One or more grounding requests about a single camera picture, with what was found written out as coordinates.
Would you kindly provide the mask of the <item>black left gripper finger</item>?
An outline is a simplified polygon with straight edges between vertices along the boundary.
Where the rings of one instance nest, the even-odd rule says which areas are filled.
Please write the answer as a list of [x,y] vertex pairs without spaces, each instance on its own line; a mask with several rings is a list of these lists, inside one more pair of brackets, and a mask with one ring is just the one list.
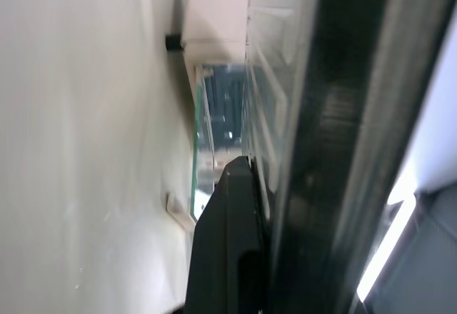
[[196,223],[185,313],[260,313],[266,248],[258,177],[239,156],[224,168]]

